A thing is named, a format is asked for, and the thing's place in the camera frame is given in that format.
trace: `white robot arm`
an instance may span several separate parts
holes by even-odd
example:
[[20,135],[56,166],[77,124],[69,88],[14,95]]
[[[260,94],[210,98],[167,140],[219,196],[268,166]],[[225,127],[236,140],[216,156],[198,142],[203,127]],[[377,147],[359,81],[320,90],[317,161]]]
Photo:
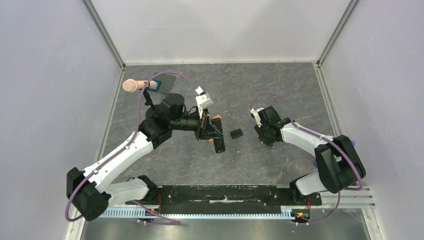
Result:
[[341,155],[327,141],[332,141],[339,146],[349,156],[361,178],[365,177],[364,166],[352,141],[347,136],[333,137],[320,134],[298,123],[294,124],[289,118],[281,119],[272,106],[251,109],[250,113],[256,120],[254,129],[265,145],[286,142],[305,150],[316,158],[318,172],[305,175],[290,183],[290,187],[298,191],[300,196],[321,191],[338,193],[357,181],[353,170],[344,158],[336,161],[336,157]]
[[108,206],[141,200],[146,196],[149,184],[142,179],[111,183],[132,163],[168,140],[173,130],[193,131],[198,140],[213,139],[215,152],[225,151],[221,119],[210,119],[207,109],[213,102],[208,93],[201,91],[198,94],[196,111],[189,113],[180,94],[170,93],[161,104],[153,105],[149,94],[144,92],[150,108],[138,131],[98,162],[82,171],[74,167],[67,173],[67,197],[71,199],[74,194],[71,202],[87,221],[96,219]]

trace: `purple cable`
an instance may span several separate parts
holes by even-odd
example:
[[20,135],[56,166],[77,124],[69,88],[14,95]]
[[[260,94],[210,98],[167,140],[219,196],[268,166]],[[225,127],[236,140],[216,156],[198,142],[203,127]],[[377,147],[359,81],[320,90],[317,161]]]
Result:
[[[190,79],[188,79],[186,76],[183,76],[181,73],[179,73],[179,72],[176,72],[176,71],[164,71],[164,72],[160,72],[160,73],[157,73],[157,74],[155,74],[155,75],[153,75],[149,80],[147,80],[147,82],[144,84],[144,86],[143,86],[143,88],[141,89],[141,91],[140,91],[140,97],[138,98],[138,107],[137,107],[137,125],[135,126],[135,131],[134,131],[134,134],[133,134],[133,136],[132,136],[132,138],[131,138],[131,140],[123,147],[123,148],[121,148],[119,151],[117,151],[115,154],[113,154],[112,156],[110,156],[108,159],[106,159],[102,164],[100,164],[99,166],[97,166],[96,168],[95,168],[95,170],[100,170],[102,167],[104,167],[106,164],[108,164],[110,161],[112,161],[112,159],[114,159],[114,158],[116,158],[119,154],[121,154],[123,151],[125,151],[125,147],[126,146],[130,146],[132,143],[133,143],[133,141],[134,141],[134,139],[136,139],[136,137],[137,137],[137,133],[138,133],[138,131],[139,131],[139,124],[140,124],[140,118],[141,118],[141,107],[142,107],[142,105],[141,105],[141,102],[142,102],[142,99],[143,99],[143,93],[145,92],[145,90],[146,90],[146,86],[148,86],[149,85],[149,83],[154,79],[154,78],[157,78],[158,76],[160,76],[160,75],[164,75],[164,74],[174,74],[174,75],[178,75],[178,76],[180,76],[180,77],[182,77],[183,79],[185,79],[185,80],[187,80],[191,85],[193,85],[193,87],[195,88],[195,89],[197,89],[198,88],[198,86],[194,83],[194,82],[192,82]],[[75,190],[73,190],[73,192],[72,192],[72,194],[69,196],[69,200],[67,201],[67,204],[66,204],[66,208],[65,208],[65,219],[68,221],[68,222],[75,222],[75,221],[77,221],[77,220],[79,220],[79,219],[81,219],[82,217],[83,217],[83,215],[79,215],[79,216],[77,216],[77,217],[75,217],[75,218],[70,218],[69,217],[69,209],[71,208],[71,204],[72,204],[72,201],[74,200],[74,198],[75,198],[75,196],[77,195],[77,193],[78,193],[78,191],[82,188],[82,186],[92,177],[94,175],[94,171],[92,171],[90,174],[88,174],[77,186],[76,186],[76,188],[75,188]],[[137,202],[137,204],[139,205],[139,206],[141,206],[142,208],[144,208],[144,209],[146,209],[146,207],[145,206],[143,206],[141,203],[139,203],[139,202]],[[162,224],[162,225],[164,225],[164,224],[167,224],[167,222],[158,222],[157,224]]]
[[131,202],[133,202],[133,203],[137,204],[138,206],[142,207],[144,210],[146,210],[150,214],[152,214],[152,215],[154,215],[154,216],[156,216],[156,217],[158,217],[160,219],[169,221],[169,222],[146,222],[146,224],[150,224],[150,225],[180,225],[181,224],[181,222],[178,221],[178,220],[170,219],[170,218],[167,218],[167,217],[164,217],[164,216],[161,216],[161,215],[157,214],[156,212],[148,209],[147,207],[145,207],[143,204],[139,203],[136,200],[133,200]]

